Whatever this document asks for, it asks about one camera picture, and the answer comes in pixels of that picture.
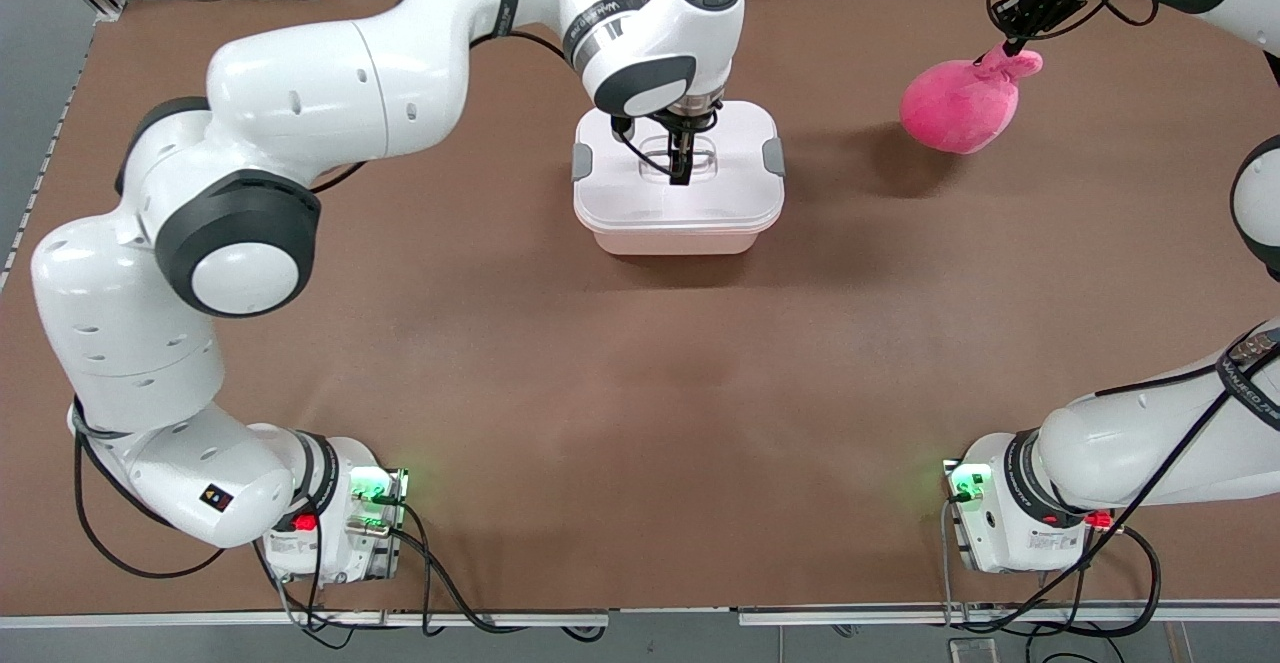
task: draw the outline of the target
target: brown table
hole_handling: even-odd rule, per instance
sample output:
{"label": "brown table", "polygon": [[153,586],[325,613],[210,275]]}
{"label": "brown table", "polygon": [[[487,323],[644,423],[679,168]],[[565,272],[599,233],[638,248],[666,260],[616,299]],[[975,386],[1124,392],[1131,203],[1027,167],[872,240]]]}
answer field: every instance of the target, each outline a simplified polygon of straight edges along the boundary
{"label": "brown table", "polygon": [[[29,250],[114,205],[134,122],[200,93],[218,45],[393,1],[133,3],[99,27],[0,298],[0,614],[275,608],[246,549],[152,582],[86,543],[72,390]],[[1046,70],[987,151],[925,151],[896,124],[899,95],[991,47],[982,4],[749,0],[728,97],[776,116],[787,204],[732,259],[596,248],[568,183],[588,99],[532,45],[484,45],[447,142],[324,195],[306,293],[219,324],[219,401],[411,468],[431,543],[480,608],[940,600],[942,458],[1189,362],[1280,298],[1228,211],[1239,161],[1280,131],[1261,52],[1175,12],[1146,29],[1102,15],[1041,45]],[[88,486],[127,559],[205,554]],[[1140,512],[1166,598],[1280,599],[1275,506]],[[1087,596],[1144,595],[1137,550],[1105,558]],[[412,609],[417,566],[325,600]],[[966,600],[1033,585],[957,575]]]}

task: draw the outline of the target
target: pink stuffed animal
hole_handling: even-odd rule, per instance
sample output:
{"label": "pink stuffed animal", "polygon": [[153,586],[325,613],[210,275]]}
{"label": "pink stuffed animal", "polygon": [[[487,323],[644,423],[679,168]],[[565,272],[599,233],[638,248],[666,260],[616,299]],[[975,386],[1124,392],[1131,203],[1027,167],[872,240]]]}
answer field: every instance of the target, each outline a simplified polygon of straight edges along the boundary
{"label": "pink stuffed animal", "polygon": [[899,116],[911,138],[947,154],[974,154],[996,140],[1018,110],[1018,79],[1044,65],[1038,52],[1006,56],[996,45],[973,61],[938,63],[902,93]]}

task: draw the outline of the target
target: gray floor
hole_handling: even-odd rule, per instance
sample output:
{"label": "gray floor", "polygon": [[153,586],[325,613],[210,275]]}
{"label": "gray floor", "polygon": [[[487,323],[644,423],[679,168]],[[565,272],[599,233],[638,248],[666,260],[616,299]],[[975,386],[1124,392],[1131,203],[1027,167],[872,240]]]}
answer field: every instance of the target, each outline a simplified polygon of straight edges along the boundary
{"label": "gray floor", "polygon": [[[1119,641],[1128,663],[1275,663],[1280,625],[1197,623],[1187,626],[1189,646],[1175,658],[1167,637],[1181,641],[1183,627],[1153,623],[1142,634]],[[486,636],[449,630],[435,639],[417,631],[364,631],[347,649],[330,653],[284,626],[96,628],[63,631],[0,631],[0,660],[47,663],[92,660],[137,663],[183,660],[223,663],[271,660],[484,660],[485,663],[589,663],[662,660],[690,663],[946,663],[947,631],[924,626],[855,628],[850,639],[827,627],[742,628],[727,613],[613,614],[604,639],[593,645],[570,640],[557,630]],[[1019,663],[1023,640],[997,636],[1000,662]],[[1036,641],[1037,663],[1059,651],[1115,663],[1106,644],[1059,636]]]}
{"label": "gray floor", "polygon": [[[78,0],[0,0],[0,252],[8,248],[26,209],[49,140],[78,76],[92,37],[93,15]],[[133,122],[120,122],[132,127]],[[102,163],[102,177],[115,161]],[[1274,663],[1280,660],[1280,625],[1187,626],[1189,650],[1170,654],[1169,631],[1153,625],[1120,648],[1129,663]],[[1174,628],[1180,639],[1183,628]],[[842,639],[827,627],[787,628],[781,658],[818,660],[920,662],[948,659],[946,631],[932,627],[863,627]],[[1000,658],[1024,659],[1023,641],[997,636]],[[1114,662],[1100,641],[1066,636],[1037,641],[1034,659],[1070,650],[1100,663]],[[502,662],[690,660],[767,663],[780,659],[778,628],[741,628],[731,614],[614,614],[604,640],[571,641],[559,631],[483,636],[451,630],[430,641],[415,631],[361,632],[349,648],[326,653],[284,626],[164,627],[0,631],[0,662],[49,660],[214,663],[232,660],[420,659]]]}

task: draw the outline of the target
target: white robotic arm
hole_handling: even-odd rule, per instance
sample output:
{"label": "white robotic arm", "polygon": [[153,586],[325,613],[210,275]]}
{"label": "white robotic arm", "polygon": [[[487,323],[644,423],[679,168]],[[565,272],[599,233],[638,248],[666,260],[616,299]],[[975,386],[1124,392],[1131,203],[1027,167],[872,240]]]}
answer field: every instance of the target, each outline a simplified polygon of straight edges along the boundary
{"label": "white robotic arm", "polygon": [[207,99],[165,102],[138,127],[119,206],[59,227],[33,253],[41,320],[78,397],[77,440],[200,540],[264,536],[278,573],[321,582],[389,575],[385,527],[398,513],[370,498],[402,497],[403,472],[379,468],[356,440],[242,426],[218,408],[211,316],[262,315],[301,293],[320,218],[310,186],[343,163],[444,140],[476,40],[548,26],[596,108],[643,116],[718,99],[742,6],[402,0],[369,19],[224,45]]}
{"label": "white robotic arm", "polygon": [[[1280,0],[1152,1],[1258,45],[1280,83]],[[992,17],[1010,35],[1006,52],[1015,52],[1080,6],[1009,0]],[[1231,212],[1248,250],[1280,280],[1280,136],[1245,157]],[[1101,390],[1053,411],[1039,429],[974,443],[947,476],[960,500],[965,562],[992,572],[1066,568],[1082,555],[1089,512],[1129,506],[1143,493],[1144,506],[1280,493],[1280,419],[1267,413],[1280,401],[1280,366],[1275,353],[1261,356],[1280,340],[1280,317],[1245,338],[1229,347],[1230,357],[1219,352],[1152,381]],[[1238,367],[1225,372],[1231,365],[1224,361]]]}

